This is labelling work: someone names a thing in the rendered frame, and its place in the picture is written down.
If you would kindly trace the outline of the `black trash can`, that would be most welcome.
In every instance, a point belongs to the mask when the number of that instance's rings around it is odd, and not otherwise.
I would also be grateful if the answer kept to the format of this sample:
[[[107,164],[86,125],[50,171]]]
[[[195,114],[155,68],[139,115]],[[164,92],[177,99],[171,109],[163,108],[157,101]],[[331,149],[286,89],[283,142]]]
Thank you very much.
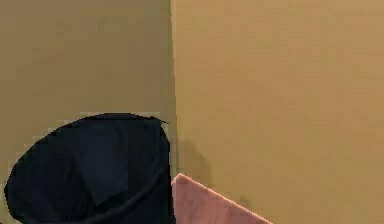
[[[104,113],[34,143],[4,187],[21,224],[176,224],[162,120]]]

